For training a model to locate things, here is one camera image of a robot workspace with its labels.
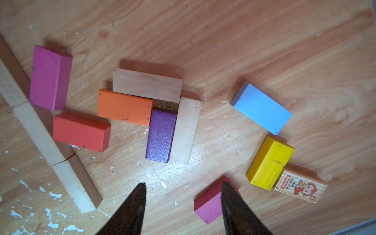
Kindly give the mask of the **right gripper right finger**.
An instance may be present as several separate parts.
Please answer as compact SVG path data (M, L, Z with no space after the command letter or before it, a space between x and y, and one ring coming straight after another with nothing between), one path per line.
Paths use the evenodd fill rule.
M271 235L229 182L221 185L221 206L227 235Z

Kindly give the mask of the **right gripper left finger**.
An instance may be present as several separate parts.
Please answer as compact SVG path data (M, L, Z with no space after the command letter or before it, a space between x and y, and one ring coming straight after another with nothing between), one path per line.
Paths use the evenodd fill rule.
M140 235L146 209L146 184L139 183L98 235Z

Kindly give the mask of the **magenta block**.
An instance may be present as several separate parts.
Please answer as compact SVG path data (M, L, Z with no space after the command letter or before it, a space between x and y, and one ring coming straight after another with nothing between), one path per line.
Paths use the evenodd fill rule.
M35 46L29 102L52 111L65 108L71 66L71 56Z
M228 177L223 176L208 189L203 191L194 201L194 212L207 225L222 215L221 185L223 182L230 183L235 191L240 194L237 186L235 186Z

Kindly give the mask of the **red building block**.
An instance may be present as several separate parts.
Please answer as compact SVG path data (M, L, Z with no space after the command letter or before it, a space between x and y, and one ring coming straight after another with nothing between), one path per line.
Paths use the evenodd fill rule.
M66 144L104 152L109 147L111 126L70 113L53 118L53 139Z

